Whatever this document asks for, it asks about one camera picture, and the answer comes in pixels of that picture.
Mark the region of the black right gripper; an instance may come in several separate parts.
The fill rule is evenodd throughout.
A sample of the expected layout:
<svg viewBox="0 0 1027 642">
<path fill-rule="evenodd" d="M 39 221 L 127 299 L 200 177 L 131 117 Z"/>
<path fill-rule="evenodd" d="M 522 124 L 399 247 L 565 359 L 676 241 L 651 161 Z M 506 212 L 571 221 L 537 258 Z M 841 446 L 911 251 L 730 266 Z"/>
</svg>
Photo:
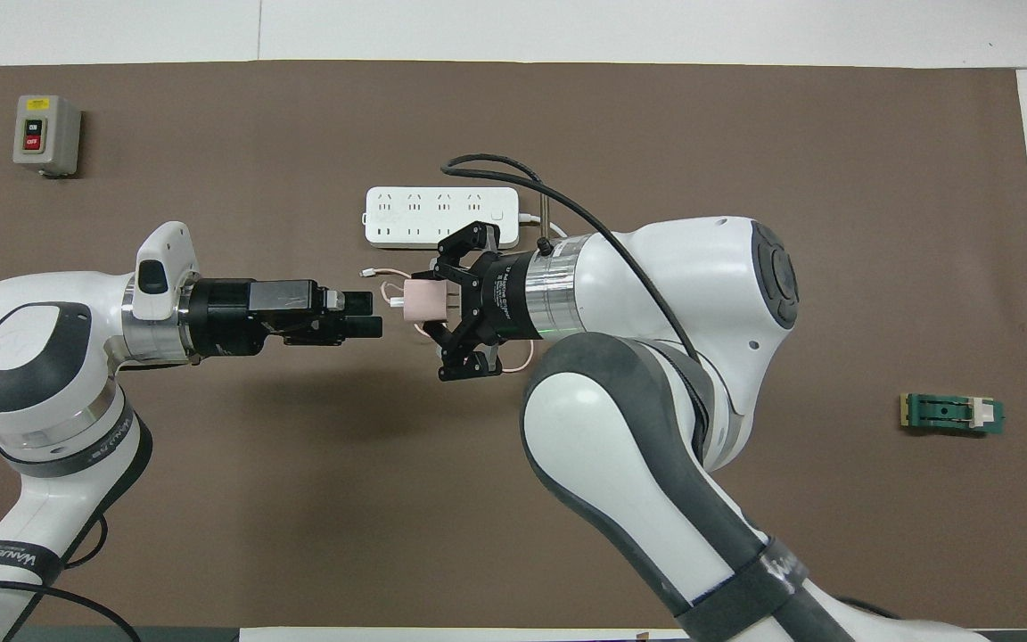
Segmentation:
<svg viewBox="0 0 1027 642">
<path fill-rule="evenodd" d="M 440 346 L 442 382 L 500 375 L 501 342 L 539 338 L 526 296 L 527 272 L 535 255 L 500 253 L 498 240 L 496 224 L 472 222 L 439 242 L 431 279 L 480 287 L 481 302 L 481 316 L 466 317 L 453 332 L 444 322 L 423 322 L 423 331 Z M 481 252 L 480 258 L 472 267 L 462 267 L 461 260 L 474 251 Z"/>
</svg>

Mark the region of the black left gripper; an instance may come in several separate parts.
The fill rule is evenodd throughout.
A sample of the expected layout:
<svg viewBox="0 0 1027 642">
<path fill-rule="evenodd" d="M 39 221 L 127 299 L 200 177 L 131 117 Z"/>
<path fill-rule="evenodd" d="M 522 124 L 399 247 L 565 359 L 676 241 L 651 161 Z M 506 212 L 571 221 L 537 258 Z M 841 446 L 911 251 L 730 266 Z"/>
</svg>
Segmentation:
<svg viewBox="0 0 1027 642">
<path fill-rule="evenodd" d="M 341 322 L 341 332 L 332 325 Z M 382 338 L 374 293 L 334 290 L 310 279 L 200 279 L 189 292 L 184 327 L 197 355 L 257 355 L 270 334 L 286 345 L 334 346 Z"/>
</svg>

